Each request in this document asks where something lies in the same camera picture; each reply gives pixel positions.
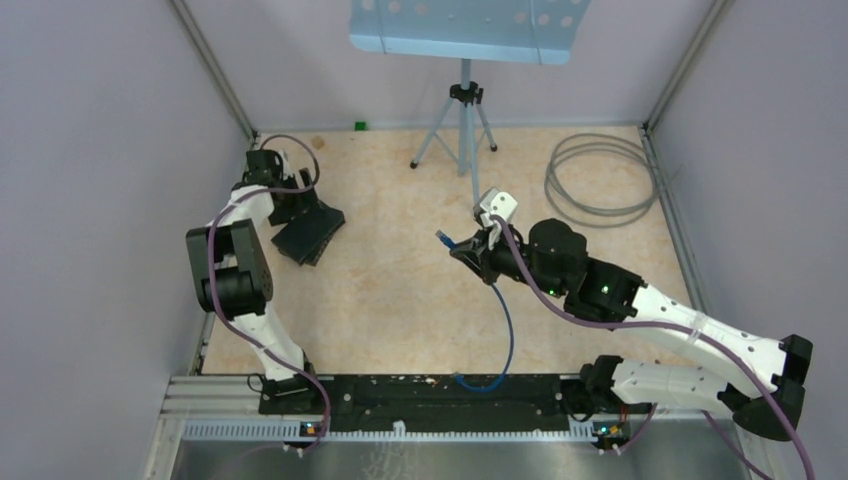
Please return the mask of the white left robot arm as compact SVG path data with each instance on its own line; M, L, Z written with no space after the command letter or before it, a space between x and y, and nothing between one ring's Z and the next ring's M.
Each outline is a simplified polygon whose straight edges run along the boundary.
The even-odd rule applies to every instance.
M283 398L303 414L317 407L321 388L307 377L307 357L272 305L273 279L257 233L279 196L300 191L283 152L249 151L242 181L211 222L186 233L186 246L199 305L259 358L262 398Z

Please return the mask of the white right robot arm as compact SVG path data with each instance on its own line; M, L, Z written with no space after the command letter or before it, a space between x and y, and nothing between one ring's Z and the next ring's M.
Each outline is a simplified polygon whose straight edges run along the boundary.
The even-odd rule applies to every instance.
M631 331L693 361L649 366L600 356L581 371L589 404L665 403L731 415L750 433L792 439L803 411L812 343L761 337L726 325L663 294L641 276L595 259L566 223L536 223L527 238L513 227L484 227L449 254L488 285L508 277L537 296L560 298L555 313L589 328Z

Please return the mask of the black network switch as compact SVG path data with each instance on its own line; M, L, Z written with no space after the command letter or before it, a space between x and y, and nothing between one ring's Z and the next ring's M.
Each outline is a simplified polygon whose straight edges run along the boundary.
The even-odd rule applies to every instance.
M341 210L319 203L286 224L272 237L271 243L298 265L315 266L344 223Z

